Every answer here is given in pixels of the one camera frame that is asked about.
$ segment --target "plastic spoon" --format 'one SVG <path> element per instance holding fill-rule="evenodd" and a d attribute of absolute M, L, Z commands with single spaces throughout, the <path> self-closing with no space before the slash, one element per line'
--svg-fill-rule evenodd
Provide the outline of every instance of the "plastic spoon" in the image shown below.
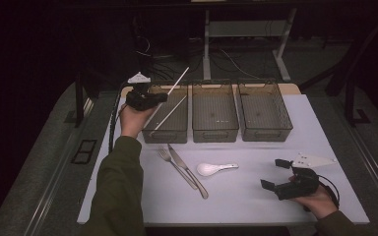
<path fill-rule="evenodd" d="M 210 176 L 213 175 L 220 170 L 230 169 L 230 168 L 238 168 L 238 165 L 235 163 L 232 164 L 225 164 L 225 165 L 212 165 L 207 163 L 201 163 L 196 168 L 198 173 L 202 176 Z"/>

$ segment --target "human hand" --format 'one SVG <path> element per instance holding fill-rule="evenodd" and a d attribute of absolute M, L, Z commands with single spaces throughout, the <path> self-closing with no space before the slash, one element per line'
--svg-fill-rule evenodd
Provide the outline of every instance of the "human hand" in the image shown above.
<path fill-rule="evenodd" d="M 154 107 L 145 111 L 138 111 L 129 105 L 123 104 L 120 110 L 121 136 L 129 136 L 136 139 L 155 110 L 156 108 Z"/>
<path fill-rule="evenodd" d="M 321 185 L 318 186 L 318 189 L 314 194 L 291 200 L 308 207 L 317 219 L 324 218 L 338 210 L 331 199 L 330 194 Z"/>

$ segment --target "fork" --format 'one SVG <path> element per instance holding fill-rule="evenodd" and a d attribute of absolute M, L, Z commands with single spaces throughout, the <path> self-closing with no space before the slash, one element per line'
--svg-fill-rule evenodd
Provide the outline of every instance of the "fork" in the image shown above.
<path fill-rule="evenodd" d="M 173 161 L 171 161 L 171 156 L 164 147 L 159 147 L 158 153 L 160 154 L 160 156 L 163 160 L 170 162 L 170 164 L 173 165 L 173 167 L 180 173 L 180 175 L 186 180 L 186 182 L 188 182 L 188 184 L 194 190 L 198 189 L 198 187 L 195 185 L 195 183 L 193 183 L 193 181 L 191 179 L 189 179 L 189 177 L 176 164 L 174 164 Z"/>

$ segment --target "butter knife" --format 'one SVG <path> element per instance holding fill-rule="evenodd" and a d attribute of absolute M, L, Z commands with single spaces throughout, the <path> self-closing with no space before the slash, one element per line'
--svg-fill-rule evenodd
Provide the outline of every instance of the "butter knife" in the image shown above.
<path fill-rule="evenodd" d="M 177 152 L 171 147 L 170 144 L 167 144 L 168 151 L 170 151 L 171 157 L 173 157 L 174 162 L 180 167 L 182 167 L 186 172 L 189 174 L 189 176 L 192 178 L 193 182 L 198 186 L 199 192 L 201 192 L 202 198 L 207 199 L 208 198 L 208 192 L 205 189 L 205 187 L 199 182 L 199 180 L 195 177 L 195 175 L 190 171 L 189 167 L 183 162 L 182 158 L 177 154 Z"/>

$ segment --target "white table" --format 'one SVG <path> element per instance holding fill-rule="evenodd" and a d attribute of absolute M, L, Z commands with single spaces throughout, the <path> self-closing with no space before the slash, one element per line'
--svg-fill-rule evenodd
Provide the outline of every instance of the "white table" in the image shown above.
<path fill-rule="evenodd" d="M 189 117 L 188 143 L 172 145 L 208 190 L 208 199 L 193 190 L 170 165 L 162 160 L 158 145 L 143 144 L 141 164 L 144 169 L 142 208 L 147 226 L 217 226 L 217 225 L 292 225 L 315 221 L 311 213 L 291 201 L 261 187 L 260 179 L 276 184 L 287 182 L 290 169 L 275 166 L 275 159 L 294 160 L 299 152 L 336 158 L 305 95 L 284 95 L 293 130 L 284 143 L 247 143 L 238 136 L 235 143 L 195 144 Z M 95 193 L 96 174 L 108 153 L 108 129 L 94 167 L 79 223 L 90 214 Z M 199 163 L 236 162 L 239 168 L 210 177 L 196 172 Z M 369 222 L 358 198 L 339 164 L 314 168 L 319 175 L 334 182 L 341 194 L 340 210 L 355 223 Z"/>

